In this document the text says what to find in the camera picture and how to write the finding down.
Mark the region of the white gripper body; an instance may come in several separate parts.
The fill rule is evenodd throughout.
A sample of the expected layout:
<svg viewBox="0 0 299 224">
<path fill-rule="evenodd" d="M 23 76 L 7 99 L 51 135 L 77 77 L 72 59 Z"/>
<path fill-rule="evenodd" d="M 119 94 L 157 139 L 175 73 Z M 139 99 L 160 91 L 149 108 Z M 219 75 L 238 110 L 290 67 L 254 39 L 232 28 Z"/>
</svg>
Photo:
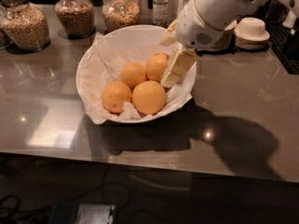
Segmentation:
<svg viewBox="0 0 299 224">
<path fill-rule="evenodd" d="M 208 49 L 230 23 L 230 0 L 189 0 L 180 11 L 176 39 L 193 49 Z"/>
</svg>

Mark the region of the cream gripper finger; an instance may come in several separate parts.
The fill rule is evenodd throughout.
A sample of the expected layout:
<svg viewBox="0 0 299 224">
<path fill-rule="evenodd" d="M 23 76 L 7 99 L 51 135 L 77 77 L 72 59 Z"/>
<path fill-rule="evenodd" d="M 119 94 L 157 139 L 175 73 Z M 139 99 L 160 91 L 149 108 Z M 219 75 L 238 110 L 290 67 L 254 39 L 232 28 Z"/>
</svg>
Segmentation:
<svg viewBox="0 0 299 224">
<path fill-rule="evenodd" d="M 166 88 L 171 88 L 177 84 L 195 64 L 195 61 L 196 53 L 193 49 L 182 47 L 173 50 L 169 56 L 161 84 Z"/>
<path fill-rule="evenodd" d="M 160 44 L 163 46 L 170 46 L 177 42 L 176 38 L 177 21 L 172 21 L 161 36 Z"/>
</svg>

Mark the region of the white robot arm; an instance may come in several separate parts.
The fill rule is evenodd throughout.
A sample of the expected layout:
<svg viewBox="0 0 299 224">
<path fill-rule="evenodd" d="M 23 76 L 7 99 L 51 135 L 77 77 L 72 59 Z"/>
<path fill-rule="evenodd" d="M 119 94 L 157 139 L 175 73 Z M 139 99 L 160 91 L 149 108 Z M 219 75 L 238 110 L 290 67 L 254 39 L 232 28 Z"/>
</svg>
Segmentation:
<svg viewBox="0 0 299 224">
<path fill-rule="evenodd" d="M 267 0 L 189 0 L 161 37 L 161 44 L 175 42 L 181 48 L 170 55 L 161 84 L 170 88 L 195 62 L 195 52 L 211 47 L 235 19 L 255 10 Z M 299 16 L 299 0 L 278 0 Z"/>
</svg>

